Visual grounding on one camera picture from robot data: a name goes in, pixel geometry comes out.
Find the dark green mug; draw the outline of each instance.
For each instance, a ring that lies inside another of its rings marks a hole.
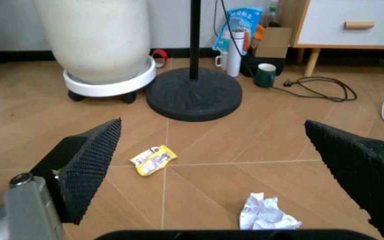
[[[261,88],[274,86],[277,68],[269,63],[261,63],[257,66],[257,73],[254,76],[254,84]]]

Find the black pole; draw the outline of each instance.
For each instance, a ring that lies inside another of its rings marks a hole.
[[[198,79],[201,0],[190,0],[190,79]]]

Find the black baseboard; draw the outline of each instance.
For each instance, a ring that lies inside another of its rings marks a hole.
[[[164,49],[170,58],[189,58],[189,48],[166,48]],[[304,56],[304,63],[309,57],[310,49]],[[219,55],[218,51],[210,47],[199,50],[201,58],[214,58]],[[298,55],[297,48],[290,48],[287,52],[285,63],[296,64]],[[23,62],[23,61],[54,61],[54,55],[50,50],[44,51],[0,51],[0,63]],[[318,58],[318,65],[340,65],[340,66],[384,66],[384,50],[374,49],[322,49]]]
[[[189,48],[167,48],[164,49],[170,58],[189,58]],[[210,47],[199,50],[201,58],[215,58],[219,55],[218,51],[213,51]],[[24,62],[24,61],[54,61],[53,52],[43,51],[0,51],[0,63]]]

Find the yellow wrapper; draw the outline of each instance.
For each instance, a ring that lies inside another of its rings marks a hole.
[[[154,172],[164,168],[171,160],[176,159],[177,155],[167,146],[154,146],[130,159],[135,165],[138,174],[149,176]]]

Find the white paper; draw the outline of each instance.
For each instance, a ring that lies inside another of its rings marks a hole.
[[[239,229],[297,229],[302,225],[294,217],[278,208],[278,198],[264,198],[262,193],[251,193],[239,216]]]

